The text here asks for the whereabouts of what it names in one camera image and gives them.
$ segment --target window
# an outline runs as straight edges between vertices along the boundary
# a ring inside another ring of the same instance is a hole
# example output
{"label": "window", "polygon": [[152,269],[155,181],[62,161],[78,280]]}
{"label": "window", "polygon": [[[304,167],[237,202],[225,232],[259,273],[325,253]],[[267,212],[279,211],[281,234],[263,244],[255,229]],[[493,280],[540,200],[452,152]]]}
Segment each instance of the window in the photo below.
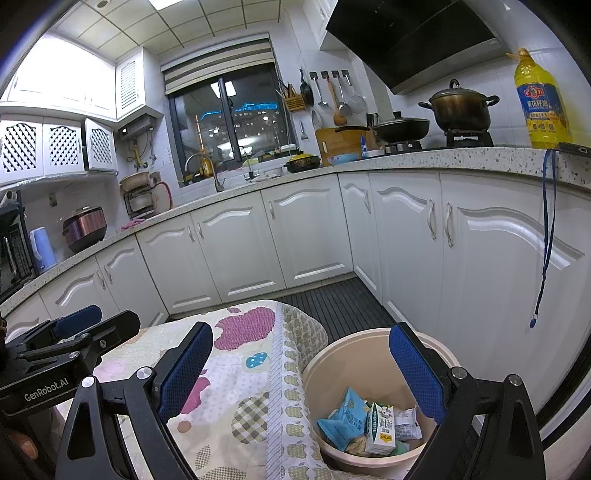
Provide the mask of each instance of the window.
{"label": "window", "polygon": [[275,150],[293,138],[276,90],[275,66],[267,63],[207,79],[169,96],[186,181],[196,181],[191,174],[197,161],[184,169],[195,153],[207,154],[217,171],[241,168],[254,157],[259,162],[276,158]]}

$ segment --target milk carton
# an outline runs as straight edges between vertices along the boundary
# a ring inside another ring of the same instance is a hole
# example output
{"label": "milk carton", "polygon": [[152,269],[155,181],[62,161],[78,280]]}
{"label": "milk carton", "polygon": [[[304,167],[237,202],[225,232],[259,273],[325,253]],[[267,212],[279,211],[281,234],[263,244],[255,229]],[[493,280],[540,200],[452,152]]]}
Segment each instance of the milk carton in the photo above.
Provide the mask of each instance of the milk carton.
{"label": "milk carton", "polygon": [[373,403],[365,423],[365,452],[389,455],[396,448],[394,407]]}

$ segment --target frying pan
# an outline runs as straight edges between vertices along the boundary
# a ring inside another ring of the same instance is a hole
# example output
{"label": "frying pan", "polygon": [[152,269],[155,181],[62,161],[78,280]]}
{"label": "frying pan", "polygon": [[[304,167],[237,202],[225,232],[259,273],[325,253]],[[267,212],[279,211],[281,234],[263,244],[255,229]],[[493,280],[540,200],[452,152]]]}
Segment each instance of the frying pan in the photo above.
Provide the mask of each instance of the frying pan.
{"label": "frying pan", "polygon": [[308,82],[304,80],[304,70],[300,69],[301,73],[301,85],[300,85],[300,94],[304,99],[304,103],[307,106],[314,106],[314,92],[312,92],[312,87],[308,85]]}

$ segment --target lattice cabinet door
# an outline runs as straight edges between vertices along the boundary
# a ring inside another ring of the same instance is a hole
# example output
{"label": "lattice cabinet door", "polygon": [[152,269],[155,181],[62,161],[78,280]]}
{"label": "lattice cabinet door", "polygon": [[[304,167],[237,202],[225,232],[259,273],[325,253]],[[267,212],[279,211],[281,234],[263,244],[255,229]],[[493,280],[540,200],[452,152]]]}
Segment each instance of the lattice cabinet door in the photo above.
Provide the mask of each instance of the lattice cabinet door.
{"label": "lattice cabinet door", "polygon": [[43,119],[43,171],[45,175],[84,171],[80,122]]}
{"label": "lattice cabinet door", "polygon": [[0,117],[0,184],[43,176],[43,118]]}
{"label": "lattice cabinet door", "polygon": [[115,139],[109,127],[86,119],[86,151],[90,170],[117,170]]}

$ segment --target floor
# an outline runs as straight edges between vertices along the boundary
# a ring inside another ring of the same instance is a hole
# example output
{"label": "floor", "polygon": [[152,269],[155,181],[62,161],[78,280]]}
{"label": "floor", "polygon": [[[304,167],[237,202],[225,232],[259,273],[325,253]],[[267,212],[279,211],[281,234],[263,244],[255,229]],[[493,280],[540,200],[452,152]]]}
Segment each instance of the floor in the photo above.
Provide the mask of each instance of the floor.
{"label": "floor", "polygon": [[277,299],[318,320],[329,343],[372,328],[391,327],[394,321],[359,278],[286,295]]}

